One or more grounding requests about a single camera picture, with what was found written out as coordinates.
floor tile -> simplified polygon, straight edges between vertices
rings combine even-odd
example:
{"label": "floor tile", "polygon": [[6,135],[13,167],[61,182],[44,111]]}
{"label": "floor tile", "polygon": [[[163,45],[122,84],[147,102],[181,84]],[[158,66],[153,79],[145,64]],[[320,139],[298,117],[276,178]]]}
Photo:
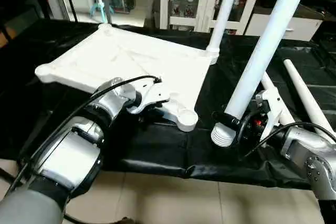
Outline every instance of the floor tile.
{"label": "floor tile", "polygon": [[115,221],[123,180],[124,173],[101,172],[86,194],[68,204],[67,213],[85,222]]}
{"label": "floor tile", "polygon": [[[0,167],[12,175],[17,174],[17,166],[15,161],[0,159]],[[9,183],[0,178],[0,200],[3,199],[8,188]]]}
{"label": "floor tile", "polygon": [[224,224],[323,224],[311,191],[219,183]]}
{"label": "floor tile", "polygon": [[218,183],[127,174],[117,210],[122,217],[143,224],[221,224]]}

white cylindrical leg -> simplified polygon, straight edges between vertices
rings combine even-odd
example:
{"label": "white cylindrical leg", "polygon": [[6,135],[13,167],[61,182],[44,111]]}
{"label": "white cylindrical leg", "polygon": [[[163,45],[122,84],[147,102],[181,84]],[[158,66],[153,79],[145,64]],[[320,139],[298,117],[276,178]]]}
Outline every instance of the white cylindrical leg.
{"label": "white cylindrical leg", "polygon": [[[327,118],[324,116],[321,108],[319,107],[318,103],[314,99],[313,95],[310,93],[308,87],[306,86],[305,82],[301,78],[301,75],[296,70],[291,60],[285,60],[283,64],[285,64],[285,67],[290,75],[290,79],[292,80],[296,90],[298,91],[299,97],[309,115],[310,120],[313,123],[318,124],[319,126],[322,126],[326,130],[330,131],[330,133],[332,133],[334,136],[336,136]],[[331,144],[335,143],[324,132],[319,131],[319,130],[316,130],[316,132],[320,136],[327,139]]]}
{"label": "white cylindrical leg", "polygon": [[229,19],[233,2],[234,0],[222,0],[220,5],[216,25],[212,32],[209,45],[206,48],[207,55],[212,58],[211,64],[215,64],[217,62],[219,56],[219,45],[222,41],[223,33],[227,20]]}
{"label": "white cylindrical leg", "polygon": [[[233,115],[238,119],[242,118],[273,54],[284,36],[288,23],[299,2],[300,0],[277,0],[266,29],[258,40],[251,58],[225,109],[225,113]],[[226,128],[227,127],[224,128],[224,130],[227,131],[225,135],[227,137],[230,134],[230,141],[225,141],[227,146],[230,146],[235,137],[235,132],[229,131],[228,128]],[[216,124],[211,134],[212,140],[215,143],[221,141],[221,134],[216,131],[219,131],[218,124]]]}
{"label": "white cylindrical leg", "polygon": [[[264,73],[263,78],[261,79],[261,83],[263,84],[264,89],[271,89],[274,87],[272,80],[270,79],[270,77],[268,76],[266,72]],[[295,123],[295,120],[293,116],[290,114],[286,105],[280,114],[279,122],[283,125],[286,125],[289,123]]]}

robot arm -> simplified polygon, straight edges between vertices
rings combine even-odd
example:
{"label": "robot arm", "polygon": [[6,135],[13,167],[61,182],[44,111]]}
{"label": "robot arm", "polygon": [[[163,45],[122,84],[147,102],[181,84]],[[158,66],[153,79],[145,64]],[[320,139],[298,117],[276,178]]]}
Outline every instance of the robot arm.
{"label": "robot arm", "polygon": [[291,127],[281,154],[306,177],[326,224],[336,218],[336,145],[307,130]]}
{"label": "robot arm", "polygon": [[[106,82],[97,92],[121,81]],[[169,99],[161,83],[144,85],[147,88],[139,93],[124,84],[89,103],[89,118],[73,117],[38,155],[29,181],[0,202],[0,224],[62,223],[67,202],[89,190],[102,166],[103,129],[124,108],[137,114]]]}

black tarp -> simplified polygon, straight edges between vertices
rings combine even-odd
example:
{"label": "black tarp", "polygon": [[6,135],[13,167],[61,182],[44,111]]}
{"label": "black tarp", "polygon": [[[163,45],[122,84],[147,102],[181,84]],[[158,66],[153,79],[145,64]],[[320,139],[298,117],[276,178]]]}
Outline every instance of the black tarp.
{"label": "black tarp", "polygon": [[[205,49],[209,34],[148,30],[123,26],[172,42]],[[52,61],[97,29],[97,24],[41,20],[0,49],[1,158],[15,159],[22,145],[33,147],[60,123],[89,94],[57,83],[43,84],[34,69]],[[216,65],[209,68],[197,100],[199,122],[194,131],[181,132],[156,118],[122,114],[109,132],[104,169],[199,178],[232,183],[308,189],[272,147],[264,148],[239,162],[236,148],[220,148],[210,138],[211,113],[228,102],[257,37],[225,36]],[[284,69],[282,61],[293,61],[312,94],[336,126],[336,64],[311,42],[283,40],[268,67],[268,74],[296,119],[307,114]]]}

ribbed white cap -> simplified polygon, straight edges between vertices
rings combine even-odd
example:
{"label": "ribbed white cap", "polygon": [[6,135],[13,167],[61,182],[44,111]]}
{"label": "ribbed white cap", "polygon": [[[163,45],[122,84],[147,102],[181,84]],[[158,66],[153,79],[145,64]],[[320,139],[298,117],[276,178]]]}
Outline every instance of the ribbed white cap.
{"label": "ribbed white cap", "polygon": [[235,136],[236,132],[234,130],[221,123],[216,123],[211,132],[212,141],[220,147],[229,147]]}

